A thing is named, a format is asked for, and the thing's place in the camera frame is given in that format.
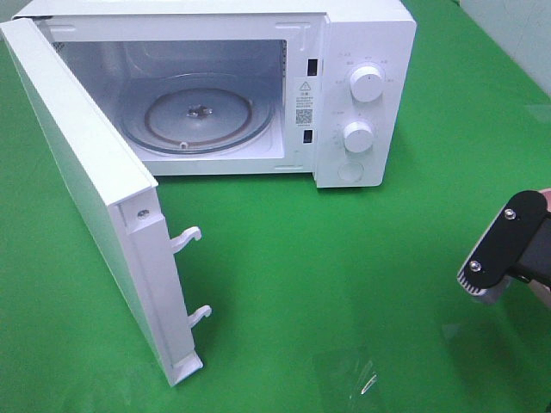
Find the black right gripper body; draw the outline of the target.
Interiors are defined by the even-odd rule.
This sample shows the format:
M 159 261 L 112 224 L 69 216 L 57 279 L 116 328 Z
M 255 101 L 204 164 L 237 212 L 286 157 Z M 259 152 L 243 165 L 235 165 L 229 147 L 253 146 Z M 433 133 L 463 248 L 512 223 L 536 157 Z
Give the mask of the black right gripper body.
M 550 218 L 536 215 L 537 228 L 514 266 L 514 277 L 524 283 L 538 281 L 550 286 Z

